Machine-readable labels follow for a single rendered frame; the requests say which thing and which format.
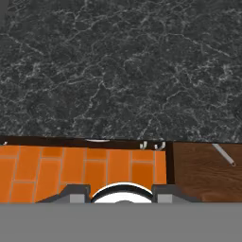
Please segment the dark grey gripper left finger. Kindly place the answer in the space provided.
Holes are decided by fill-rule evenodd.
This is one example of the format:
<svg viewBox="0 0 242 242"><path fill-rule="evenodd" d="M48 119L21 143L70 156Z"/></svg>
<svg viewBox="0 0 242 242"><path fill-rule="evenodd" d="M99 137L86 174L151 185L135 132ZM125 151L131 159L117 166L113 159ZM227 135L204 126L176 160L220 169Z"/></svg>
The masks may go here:
<svg viewBox="0 0 242 242"><path fill-rule="evenodd" d="M42 199L40 203L90 203L90 192L90 184L67 184L60 193Z"/></svg>

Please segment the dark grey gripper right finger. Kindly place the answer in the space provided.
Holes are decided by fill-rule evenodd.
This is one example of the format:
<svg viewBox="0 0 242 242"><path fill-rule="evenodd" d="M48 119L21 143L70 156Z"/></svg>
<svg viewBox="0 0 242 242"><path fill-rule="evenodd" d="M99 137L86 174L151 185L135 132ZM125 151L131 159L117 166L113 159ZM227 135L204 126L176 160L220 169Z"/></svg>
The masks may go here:
<svg viewBox="0 0 242 242"><path fill-rule="evenodd" d="M200 202L200 199L186 195L175 184L153 184L151 191L154 203Z"/></svg>

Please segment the grey metal peeler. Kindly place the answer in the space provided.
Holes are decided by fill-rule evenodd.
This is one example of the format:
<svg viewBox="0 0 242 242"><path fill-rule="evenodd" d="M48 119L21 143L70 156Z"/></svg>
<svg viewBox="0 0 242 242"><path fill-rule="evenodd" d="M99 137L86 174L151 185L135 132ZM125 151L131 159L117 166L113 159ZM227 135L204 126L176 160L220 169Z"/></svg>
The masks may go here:
<svg viewBox="0 0 242 242"><path fill-rule="evenodd" d="M212 146L220 153L220 155L231 165L236 166L235 161L233 158L219 145L219 144L212 144Z"/></svg>

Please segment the round white and black object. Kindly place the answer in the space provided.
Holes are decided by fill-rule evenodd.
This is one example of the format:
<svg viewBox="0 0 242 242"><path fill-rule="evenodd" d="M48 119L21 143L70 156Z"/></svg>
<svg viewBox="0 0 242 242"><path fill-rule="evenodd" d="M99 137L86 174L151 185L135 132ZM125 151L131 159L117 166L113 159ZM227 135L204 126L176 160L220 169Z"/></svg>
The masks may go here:
<svg viewBox="0 0 242 242"><path fill-rule="evenodd" d="M115 182L100 188L91 198L91 203L151 203L152 192L132 182Z"/></svg>

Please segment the dark brown cupboard run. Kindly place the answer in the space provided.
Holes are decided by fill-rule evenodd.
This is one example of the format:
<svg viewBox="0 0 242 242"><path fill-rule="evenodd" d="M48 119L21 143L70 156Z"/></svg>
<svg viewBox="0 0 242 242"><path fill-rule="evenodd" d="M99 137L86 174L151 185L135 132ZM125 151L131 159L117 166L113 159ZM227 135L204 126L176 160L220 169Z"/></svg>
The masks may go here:
<svg viewBox="0 0 242 242"><path fill-rule="evenodd" d="M145 140L110 140L108 143L86 142L83 138L38 137L38 136L4 136L0 135L0 145L3 146L38 146L38 147L90 147L110 149L140 149ZM155 150L154 145L165 142L165 148L171 148L169 141L147 141L147 148Z"/></svg>

